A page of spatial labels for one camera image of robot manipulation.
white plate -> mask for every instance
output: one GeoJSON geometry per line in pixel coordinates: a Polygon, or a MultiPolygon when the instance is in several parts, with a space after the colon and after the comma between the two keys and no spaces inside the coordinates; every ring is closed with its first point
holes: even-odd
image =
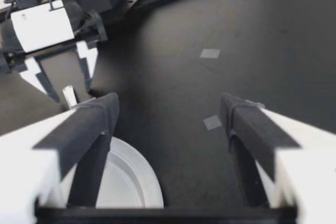
{"type": "MultiPolygon", "coordinates": [[[[67,199],[75,169],[62,182],[67,199]]],[[[147,160],[113,137],[97,199],[97,208],[163,208],[159,181],[147,160]]]]}

black table surface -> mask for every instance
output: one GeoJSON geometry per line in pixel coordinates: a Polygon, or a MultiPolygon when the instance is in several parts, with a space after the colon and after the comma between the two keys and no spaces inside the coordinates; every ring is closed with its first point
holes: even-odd
{"type": "MultiPolygon", "coordinates": [[[[224,92],[336,132],[336,0],[175,0],[109,37],[92,94],[119,95],[115,135],[147,158],[167,206],[242,205],[224,129],[203,123],[224,92]]],[[[57,92],[89,97],[74,53],[43,66],[57,92]]],[[[0,87],[0,134],[66,110],[18,74],[0,87]]]]}

white plastic part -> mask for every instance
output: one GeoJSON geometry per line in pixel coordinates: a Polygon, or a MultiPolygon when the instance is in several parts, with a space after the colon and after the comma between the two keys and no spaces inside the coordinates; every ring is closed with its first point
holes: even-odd
{"type": "Polygon", "coordinates": [[[55,115],[43,121],[31,124],[0,137],[0,150],[16,153],[18,150],[29,150],[68,119],[76,110],[55,115]]]}
{"type": "MultiPolygon", "coordinates": [[[[304,149],[317,148],[335,148],[336,135],[307,123],[288,118],[273,111],[266,109],[261,110],[274,123],[276,123],[283,131],[292,137],[304,149]]],[[[266,174],[263,168],[257,164],[262,184],[264,186],[269,202],[273,201],[275,195],[275,184],[266,174]]]]}
{"type": "Polygon", "coordinates": [[[335,185],[335,149],[278,151],[271,205],[296,205],[298,224],[336,223],[335,185]]]}
{"type": "Polygon", "coordinates": [[[89,49],[88,45],[84,40],[77,42],[76,46],[79,58],[86,59],[89,68],[90,78],[93,78],[97,63],[98,49],[96,47],[89,49]]]}
{"type": "Polygon", "coordinates": [[[40,206],[65,206],[56,151],[2,150],[0,170],[0,223],[34,224],[36,200],[40,206]]]}
{"type": "Polygon", "coordinates": [[[336,148],[335,134],[269,110],[262,111],[302,148],[336,148]]]}
{"type": "Polygon", "coordinates": [[[67,101],[69,109],[77,105],[78,102],[76,99],[75,90],[73,89],[72,85],[69,85],[63,88],[63,94],[67,101]]]}
{"type": "Polygon", "coordinates": [[[36,74],[41,73],[41,68],[36,62],[34,57],[30,57],[25,60],[25,64],[27,67],[26,71],[23,71],[20,73],[20,76],[30,83],[33,87],[37,88],[39,91],[41,91],[44,94],[47,94],[47,91],[43,88],[40,81],[37,79],[36,74]]]}
{"type": "Polygon", "coordinates": [[[31,52],[73,39],[70,20],[61,0],[55,10],[43,4],[11,14],[15,34],[25,52],[31,52]]]}
{"type": "MultiPolygon", "coordinates": [[[[67,200],[75,168],[62,181],[67,200]]],[[[113,137],[97,199],[97,208],[163,208],[159,181],[147,160],[113,137]]]]}

white bracket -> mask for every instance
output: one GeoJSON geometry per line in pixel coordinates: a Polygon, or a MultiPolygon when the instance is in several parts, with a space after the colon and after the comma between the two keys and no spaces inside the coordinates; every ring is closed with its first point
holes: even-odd
{"type": "Polygon", "coordinates": [[[39,206],[65,207],[57,151],[4,150],[0,170],[0,223],[36,223],[36,202],[39,206]]]}
{"type": "Polygon", "coordinates": [[[272,207],[296,206],[298,224],[336,223],[336,149],[280,150],[272,207]]]}

white tape square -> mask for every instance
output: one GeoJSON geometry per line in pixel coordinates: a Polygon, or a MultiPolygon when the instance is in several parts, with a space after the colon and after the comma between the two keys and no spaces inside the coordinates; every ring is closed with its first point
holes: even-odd
{"type": "Polygon", "coordinates": [[[219,120],[218,116],[214,115],[210,118],[206,118],[203,120],[205,127],[208,131],[214,130],[218,127],[221,127],[222,123],[219,120]]]}
{"type": "Polygon", "coordinates": [[[203,49],[200,57],[204,59],[218,59],[219,54],[219,49],[203,49]]]}

